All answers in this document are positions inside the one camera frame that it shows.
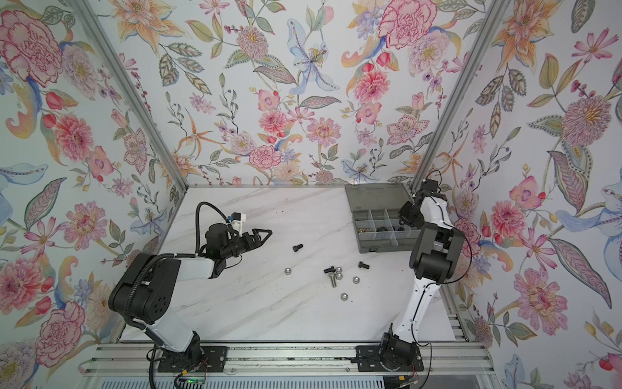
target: marble surface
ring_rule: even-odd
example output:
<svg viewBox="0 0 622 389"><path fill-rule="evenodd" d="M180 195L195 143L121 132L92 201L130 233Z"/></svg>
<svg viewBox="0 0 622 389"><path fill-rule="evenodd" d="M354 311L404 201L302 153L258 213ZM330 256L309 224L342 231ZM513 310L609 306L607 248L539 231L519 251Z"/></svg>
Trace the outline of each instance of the marble surface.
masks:
<svg viewBox="0 0 622 389"><path fill-rule="evenodd" d="M410 253L360 254L343 188L190 189L160 252L193 252L195 207L209 201L226 215L247 215L244 231L271 229L260 248L216 279L177 283L171 308L203 340L379 340L406 305L414 274ZM201 211L202 242L221 218ZM292 246L304 247L295 253ZM358 268L364 261L370 269ZM228 260L228 265L237 262ZM323 269L343 268L332 288ZM285 268L292 274L284 274ZM352 278L360 277L359 284ZM347 301L340 299L347 293ZM455 340L442 300L430 305L421 341ZM121 341L148 340L126 327Z"/></svg>

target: black cable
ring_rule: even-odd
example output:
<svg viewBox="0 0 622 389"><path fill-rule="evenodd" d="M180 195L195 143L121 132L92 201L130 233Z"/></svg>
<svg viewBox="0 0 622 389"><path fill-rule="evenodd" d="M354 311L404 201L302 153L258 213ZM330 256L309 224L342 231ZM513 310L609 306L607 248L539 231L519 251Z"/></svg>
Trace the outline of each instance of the black cable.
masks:
<svg viewBox="0 0 622 389"><path fill-rule="evenodd" d="M439 172L439 178L440 178L440 180L439 180L439 186L440 186L440 185L441 185L441 183L443 182L443 174L442 174L442 173L440 172L440 170L438 170L438 169L434 169L434 170L432 170L432 171L428 172L428 175L425 177L425 179L427 180L427 178L428 178L428 177L430 177L430 175L431 175L432 173L434 173L434 172Z"/></svg>
<svg viewBox="0 0 622 389"><path fill-rule="evenodd" d="M235 265L227 266L223 270L231 269L231 268L234 268L235 266L238 266L239 263L242 262L243 259L244 257L242 256L242 254L240 254L238 263L236 263Z"/></svg>
<svg viewBox="0 0 622 389"><path fill-rule="evenodd" d="M201 212L201 207L207 205L208 207L211 207L214 211L218 212L218 214L220 216L223 217L223 219L227 222L227 224L231 224L231 222L229 221L229 219L227 219L227 216L225 216L225 214L218 209L218 207L216 205L213 205L212 203L208 203L207 201L201 201L199 204L197 204L197 210L195 211L195 233L197 235L197 242L195 245L195 253L199 252L199 246L200 246L200 240L201 240L201 236L199 233L199 226L198 226L198 219L199 219L199 213Z"/></svg>

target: pink rose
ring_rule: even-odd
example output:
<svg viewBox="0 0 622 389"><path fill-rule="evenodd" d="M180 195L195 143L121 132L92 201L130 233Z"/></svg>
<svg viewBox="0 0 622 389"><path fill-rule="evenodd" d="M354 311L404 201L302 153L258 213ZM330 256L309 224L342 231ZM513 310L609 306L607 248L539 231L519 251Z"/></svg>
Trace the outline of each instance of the pink rose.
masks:
<svg viewBox="0 0 622 389"><path fill-rule="evenodd" d="M56 82L62 69L62 52L52 31L22 11L0 16L0 53L23 81L30 77L42 87Z"/></svg>
<svg viewBox="0 0 622 389"><path fill-rule="evenodd" d="M59 363L80 341L84 320L84 309L75 301L52 310L37 338L37 362L46 367Z"/></svg>
<svg viewBox="0 0 622 389"><path fill-rule="evenodd" d="M281 152L274 150L274 146L263 145L251 151L249 160L252 165L261 169L270 169L281 163Z"/></svg>
<svg viewBox="0 0 622 389"><path fill-rule="evenodd" d="M436 13L430 0L392 0L380 21L379 36L386 37L387 48L410 46L430 31Z"/></svg>
<svg viewBox="0 0 622 389"><path fill-rule="evenodd" d="M380 112L380 107L382 107L380 103L363 105L356 113L356 122L360 123L363 121L367 124L374 124Z"/></svg>
<svg viewBox="0 0 622 389"><path fill-rule="evenodd" d="M275 110L279 107L280 102L281 98L279 97L278 93L273 94L263 89L259 91L259 110Z"/></svg>
<svg viewBox="0 0 622 389"><path fill-rule="evenodd" d="M516 201L516 205L522 209L534 209L542 205L539 193L536 179L529 176L509 191L509 198Z"/></svg>
<svg viewBox="0 0 622 389"><path fill-rule="evenodd" d="M501 238L518 238L525 229L525 215L510 200L497 201L492 219L493 227Z"/></svg>
<svg viewBox="0 0 622 389"><path fill-rule="evenodd" d="M91 152L88 158L88 167L91 168L93 177L107 176L114 172L113 165L110 163L108 157L106 157L106 152L101 146L95 146L95 151Z"/></svg>
<svg viewBox="0 0 622 389"><path fill-rule="evenodd" d="M453 225L465 234L466 239L462 245L462 255L467 258L471 258L471 251L473 252L473 256L477 255L481 250L481 247L478 244L480 242L481 235L477 226L471 223L469 219L463 217L459 218Z"/></svg>

